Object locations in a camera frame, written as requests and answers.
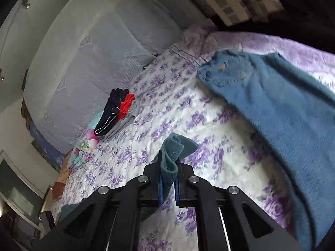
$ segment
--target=purple floral pattern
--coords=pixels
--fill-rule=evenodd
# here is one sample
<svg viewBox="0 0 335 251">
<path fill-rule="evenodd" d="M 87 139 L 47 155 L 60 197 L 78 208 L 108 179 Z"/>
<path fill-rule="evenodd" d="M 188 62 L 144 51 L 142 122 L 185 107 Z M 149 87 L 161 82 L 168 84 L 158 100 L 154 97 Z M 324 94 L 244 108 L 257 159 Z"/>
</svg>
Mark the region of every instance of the purple floral pattern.
<svg viewBox="0 0 335 251">
<path fill-rule="evenodd" d="M 159 232 L 154 231 L 140 240 L 138 251 L 171 251 L 172 242 L 161 240 Z"/>
<path fill-rule="evenodd" d="M 70 176 L 63 197 L 53 206 L 55 217 L 62 205 L 78 203 L 102 185 L 117 188 L 141 175 L 163 140 L 175 132 L 199 145 L 195 153 L 182 160 L 192 165 L 196 175 L 214 186 L 239 186 L 290 231 L 291 201 L 284 180 L 278 180 L 280 174 L 273 165 L 276 160 L 266 143 L 224 100 L 198 86 L 197 65 L 210 60 L 218 48 L 224 47 L 222 42 L 231 41 L 231 46 L 237 42 L 232 40 L 234 33 L 221 32 L 223 41 L 217 35 L 208 35 L 212 31 L 210 23 L 190 27 L 181 42 L 135 77 L 129 89 L 140 102 L 140 113 L 109 143 L 102 139 L 89 161 Z M 332 87 L 329 74 L 317 73 L 320 82 Z M 160 209 L 141 224 L 139 250 L 177 250 L 178 239 L 183 239 L 185 249 L 197 249 L 195 210 L 178 208 L 172 189 Z"/>
<path fill-rule="evenodd" d="M 187 211 L 181 210 L 176 217 L 176 225 L 184 224 L 184 230 L 187 232 L 187 235 L 190 235 L 193 231 L 197 229 L 197 220 L 195 214 L 195 208 L 189 207 Z"/>
<path fill-rule="evenodd" d="M 292 222 L 292 203 L 286 195 L 282 195 L 282 190 L 278 188 L 274 177 L 269 180 L 269 184 L 263 188 L 263 195 L 256 197 L 263 202 L 263 210 L 269 214 L 282 228 L 293 233 Z"/>
<path fill-rule="evenodd" d="M 249 165 L 244 168 L 250 170 L 252 165 L 259 163 L 264 157 L 270 154 L 270 149 L 265 143 L 265 141 L 256 133 L 250 135 L 250 140 L 252 141 L 251 146 L 242 146 L 241 151 L 247 154 Z"/>
<path fill-rule="evenodd" d="M 186 127 L 187 129 L 194 128 L 200 124 L 203 124 L 206 121 L 205 118 L 206 112 L 198 112 L 196 111 L 192 116 L 191 116 L 191 121 L 186 122 Z"/>
</svg>

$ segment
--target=jeans pocket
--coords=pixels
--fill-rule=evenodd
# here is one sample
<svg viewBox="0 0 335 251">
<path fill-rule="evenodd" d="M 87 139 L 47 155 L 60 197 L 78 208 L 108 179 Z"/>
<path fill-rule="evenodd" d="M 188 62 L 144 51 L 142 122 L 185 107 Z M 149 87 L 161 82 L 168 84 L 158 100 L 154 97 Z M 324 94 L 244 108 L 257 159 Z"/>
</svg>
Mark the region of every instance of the jeans pocket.
<svg viewBox="0 0 335 251">
<path fill-rule="evenodd" d="M 242 81 L 250 75 L 250 63 L 248 64 L 249 65 L 242 63 L 239 66 L 225 67 L 225 69 L 219 70 L 205 67 L 203 69 L 205 80 L 218 87 L 224 87 Z"/>
</svg>

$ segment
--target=denim jeans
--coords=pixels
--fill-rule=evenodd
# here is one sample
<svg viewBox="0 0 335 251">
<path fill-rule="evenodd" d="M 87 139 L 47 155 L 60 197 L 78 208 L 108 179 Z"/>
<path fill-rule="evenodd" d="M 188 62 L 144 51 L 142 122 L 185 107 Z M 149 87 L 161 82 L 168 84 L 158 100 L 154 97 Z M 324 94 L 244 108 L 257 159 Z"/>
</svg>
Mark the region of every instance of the denim jeans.
<svg viewBox="0 0 335 251">
<path fill-rule="evenodd" d="M 295 236 L 311 250 L 335 219 L 335 95 L 276 53 L 220 51 L 198 78 L 272 147 L 294 202 Z"/>
</svg>

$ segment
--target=teal towel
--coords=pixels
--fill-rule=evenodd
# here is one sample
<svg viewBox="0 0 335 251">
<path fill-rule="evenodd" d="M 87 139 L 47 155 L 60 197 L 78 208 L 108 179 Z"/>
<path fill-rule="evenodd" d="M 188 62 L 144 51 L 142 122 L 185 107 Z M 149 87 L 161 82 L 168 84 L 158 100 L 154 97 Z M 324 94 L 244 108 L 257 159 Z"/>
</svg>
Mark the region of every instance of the teal towel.
<svg viewBox="0 0 335 251">
<path fill-rule="evenodd" d="M 198 145 L 189 138 L 171 133 L 165 141 L 163 141 L 160 149 L 162 151 L 160 174 L 164 182 L 173 183 L 178 175 L 178 167 L 175 162 L 178 158 L 184 159 L 190 154 L 193 154 L 198 149 Z"/>
<path fill-rule="evenodd" d="M 193 154 L 197 149 L 198 145 L 182 135 L 171 133 L 162 144 L 160 150 L 162 151 L 162 160 L 160 163 L 160 175 L 163 178 L 163 200 L 165 202 L 167 196 L 170 193 L 171 186 L 178 175 L 178 166 L 175 164 L 177 159 L 180 160 L 186 158 L 190 154 Z M 158 154 L 155 157 L 154 162 L 157 162 Z M 155 207 L 146 207 L 141 210 L 141 221 L 146 220 L 152 214 L 156 212 Z"/>
<path fill-rule="evenodd" d="M 59 221 L 63 221 L 65 219 L 66 216 L 68 216 L 71 212 L 73 212 L 73 210 L 78 207 L 80 205 L 80 203 L 77 203 L 77 204 L 66 204 L 64 206 L 61 207 L 61 215 L 59 217 Z"/>
</svg>

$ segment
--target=white wall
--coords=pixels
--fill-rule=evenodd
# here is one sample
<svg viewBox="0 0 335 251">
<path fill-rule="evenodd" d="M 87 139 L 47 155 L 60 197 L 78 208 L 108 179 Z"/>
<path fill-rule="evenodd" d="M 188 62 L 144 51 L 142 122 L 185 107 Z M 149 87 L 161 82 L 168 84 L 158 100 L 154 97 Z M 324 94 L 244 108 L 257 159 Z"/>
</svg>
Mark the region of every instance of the white wall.
<svg viewBox="0 0 335 251">
<path fill-rule="evenodd" d="M 19 171 L 42 193 L 59 174 L 31 145 L 34 140 L 21 116 L 22 98 L 0 113 L 0 152 L 4 150 Z"/>
<path fill-rule="evenodd" d="M 0 28 L 0 48 L 8 32 L 0 59 L 5 77 L 0 83 L 0 112 L 22 96 L 21 84 L 26 69 L 50 25 L 68 1 L 29 0 L 31 6 L 24 9 L 19 0 L 7 16 Z"/>
</svg>

